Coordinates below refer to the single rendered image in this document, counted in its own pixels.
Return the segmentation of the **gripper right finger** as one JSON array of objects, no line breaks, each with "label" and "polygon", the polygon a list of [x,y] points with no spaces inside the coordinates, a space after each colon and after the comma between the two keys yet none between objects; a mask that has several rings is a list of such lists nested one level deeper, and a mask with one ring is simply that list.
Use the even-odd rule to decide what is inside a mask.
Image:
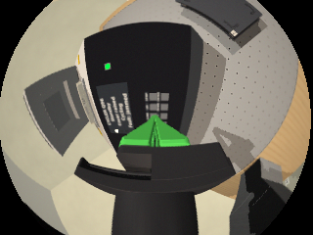
[{"label": "gripper right finger", "polygon": [[191,145],[187,136],[163,122],[155,115],[155,135],[160,147]]}]

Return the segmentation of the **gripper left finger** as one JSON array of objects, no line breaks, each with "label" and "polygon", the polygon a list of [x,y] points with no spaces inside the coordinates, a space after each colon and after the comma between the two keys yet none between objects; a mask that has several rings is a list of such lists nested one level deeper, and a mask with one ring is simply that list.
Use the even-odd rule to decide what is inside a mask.
[{"label": "gripper left finger", "polygon": [[123,136],[120,145],[155,145],[155,116],[152,116],[147,122]]}]

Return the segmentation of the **white well pcr plate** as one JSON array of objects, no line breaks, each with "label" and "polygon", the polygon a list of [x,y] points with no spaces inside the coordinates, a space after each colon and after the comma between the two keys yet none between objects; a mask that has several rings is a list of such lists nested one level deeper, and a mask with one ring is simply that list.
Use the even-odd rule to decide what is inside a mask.
[{"label": "white well pcr plate", "polygon": [[82,106],[86,112],[86,116],[88,116],[89,118],[89,121],[91,122],[91,124],[93,124],[95,123],[95,121],[94,121],[94,117],[93,117],[92,111],[90,109],[90,106],[86,97],[85,90],[83,90],[82,82],[81,81],[78,81],[78,82],[76,83],[76,86],[77,86],[77,90],[79,91],[78,94],[80,96]]}]

